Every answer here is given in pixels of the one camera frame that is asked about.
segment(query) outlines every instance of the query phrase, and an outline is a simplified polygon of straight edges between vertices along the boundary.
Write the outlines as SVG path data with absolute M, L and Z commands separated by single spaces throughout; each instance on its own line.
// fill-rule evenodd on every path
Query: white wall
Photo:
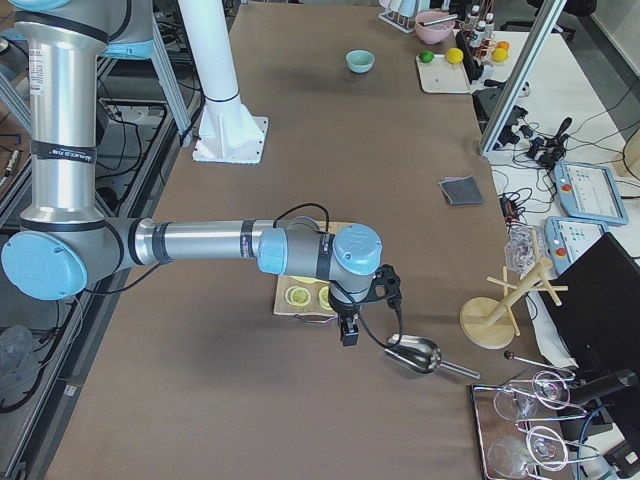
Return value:
M 640 75 L 640 1 L 598 0 L 592 18 Z

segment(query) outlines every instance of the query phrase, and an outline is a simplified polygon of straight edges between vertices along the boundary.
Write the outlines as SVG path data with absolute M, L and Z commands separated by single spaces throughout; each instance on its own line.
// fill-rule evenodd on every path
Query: green fruit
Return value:
M 435 55 L 430 50 L 425 50 L 420 54 L 420 61 L 422 63 L 431 63 L 434 59 Z

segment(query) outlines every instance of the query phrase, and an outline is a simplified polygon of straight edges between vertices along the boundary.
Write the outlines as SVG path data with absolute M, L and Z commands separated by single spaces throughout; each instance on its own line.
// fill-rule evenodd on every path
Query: wooden base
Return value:
M 464 334 L 476 345 L 496 350 L 506 347 L 513 340 L 515 329 L 506 312 L 493 325 L 483 325 L 499 303 L 492 298 L 476 297 L 462 306 L 460 325 Z

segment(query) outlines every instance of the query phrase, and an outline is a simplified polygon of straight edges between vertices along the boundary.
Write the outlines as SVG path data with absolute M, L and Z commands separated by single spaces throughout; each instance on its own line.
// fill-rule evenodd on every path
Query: small bowl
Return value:
M 434 45 L 440 43 L 442 40 L 451 35 L 453 27 L 456 25 L 455 20 L 444 23 L 436 23 L 428 27 L 423 27 L 420 23 L 428 22 L 429 20 L 435 20 L 436 18 L 442 18 L 449 15 L 447 12 L 441 10 L 428 10 L 426 12 L 420 12 L 416 15 L 416 35 L 427 45 Z
M 353 73 L 366 73 L 371 70 L 376 57 L 366 50 L 352 50 L 345 57 L 347 66 Z

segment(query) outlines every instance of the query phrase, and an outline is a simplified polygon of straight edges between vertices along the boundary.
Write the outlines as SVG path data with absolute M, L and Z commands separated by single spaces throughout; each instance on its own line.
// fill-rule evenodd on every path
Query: pink bowl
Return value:
M 451 35 L 453 27 L 456 24 L 455 20 L 451 20 L 450 22 L 437 23 L 429 27 L 423 27 L 420 25 L 421 22 L 428 22 L 429 20 L 446 17 L 447 15 L 449 15 L 449 13 L 443 12 L 441 10 L 428 10 L 416 15 L 416 35 L 418 35 L 418 38 L 427 45 L 433 45 L 435 43 L 440 43 L 442 40 Z

